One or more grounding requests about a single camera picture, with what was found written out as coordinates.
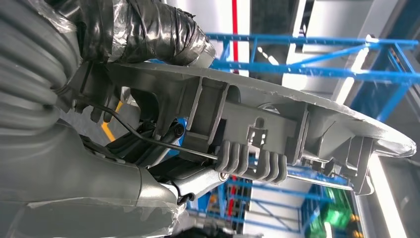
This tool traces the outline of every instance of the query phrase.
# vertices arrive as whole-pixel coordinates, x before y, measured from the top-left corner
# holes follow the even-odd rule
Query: fluorescent light
[[[270,56],[268,57],[268,61],[272,64],[272,65],[278,65],[278,61],[273,57]]]
[[[337,99],[335,100],[336,103],[344,104],[347,96],[350,93],[350,89],[352,89],[353,84],[354,84],[354,78],[352,77],[347,77],[344,80],[344,83],[341,86],[340,92],[338,93]]]
[[[366,40],[371,40],[371,39],[372,37],[370,35],[366,36]],[[356,59],[351,67],[351,71],[357,72],[362,68],[362,65],[365,62],[366,56],[368,56],[368,53],[369,53],[368,47],[365,47],[358,52]],[[352,89],[352,86],[354,84],[354,81],[355,80],[352,77],[347,77],[344,80],[344,83],[341,86],[340,91],[338,93],[337,99],[335,100],[336,103],[343,104],[344,101],[346,101],[346,98],[349,95],[350,90]]]
[[[406,238],[407,235],[403,223],[401,222],[391,189],[389,188],[385,172],[377,154],[374,153],[370,156],[368,166],[389,235],[391,238]]]
[[[332,238],[332,229],[331,229],[331,224],[328,222],[324,222],[324,226],[325,226],[325,238]]]

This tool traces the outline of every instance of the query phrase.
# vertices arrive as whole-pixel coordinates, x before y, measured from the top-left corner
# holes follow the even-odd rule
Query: screw
[[[177,124],[175,126],[175,137],[176,138],[181,137],[184,134],[184,131],[185,131],[184,126],[181,124]]]
[[[220,181],[226,181],[229,178],[229,174],[226,173],[219,173]]]

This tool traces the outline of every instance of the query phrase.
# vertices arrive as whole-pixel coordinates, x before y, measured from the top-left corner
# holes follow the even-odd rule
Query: green object
[[[326,187],[326,194],[334,200],[334,203],[327,203],[321,211],[321,221],[330,223],[338,229],[345,229],[350,221],[352,209],[345,191]]]
[[[306,238],[325,238],[325,228],[321,217],[318,216],[310,225],[309,229],[305,233]]]

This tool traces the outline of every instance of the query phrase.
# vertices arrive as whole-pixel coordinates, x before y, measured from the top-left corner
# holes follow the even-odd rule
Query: yellow stripe
[[[119,112],[121,109],[121,106],[123,105],[122,101],[118,102],[117,108],[115,109],[116,112]],[[108,128],[108,122],[102,122],[101,125],[102,130],[105,132],[106,136],[108,137],[110,142],[115,141],[115,136],[111,132],[111,130]]]
[[[102,130],[105,132],[106,136],[108,137],[110,142],[115,141],[115,136],[112,134],[111,130],[108,128],[108,123],[107,122],[103,122],[102,125]]]

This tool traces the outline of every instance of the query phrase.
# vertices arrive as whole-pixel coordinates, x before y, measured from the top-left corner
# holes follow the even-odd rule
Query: black cable
[[[129,124],[124,122],[123,119],[121,119],[120,115],[116,111],[114,111],[110,108],[107,108],[103,105],[91,102],[83,96],[79,96],[77,99],[86,103],[87,105],[90,105],[94,108],[97,108],[99,110],[102,110],[104,112],[107,112],[107,113],[111,114],[112,116],[115,117],[115,119],[117,119],[117,121],[119,121],[119,123],[121,123],[121,125],[123,127],[125,127],[129,132],[131,132],[133,135],[140,138],[141,140],[144,140],[144,141],[147,141],[149,143],[153,143],[153,144],[156,144],[156,145],[159,145],[159,146],[163,146],[163,147],[166,147],[166,148],[169,148],[169,149],[173,149],[173,150],[177,150],[177,151],[184,151],[184,152],[191,153],[191,154],[194,154],[194,155],[203,156],[203,157],[206,157],[206,158],[209,158],[209,159],[212,159],[212,160],[217,160],[217,156],[214,156],[214,155],[209,155],[209,154],[198,152],[198,151],[195,151],[195,150],[182,148],[182,147],[177,146],[177,145],[165,143],[165,142],[162,142],[162,141],[158,141],[158,140],[154,140],[154,139],[150,139],[150,138],[147,138],[145,136],[142,136],[134,128],[132,128]]]

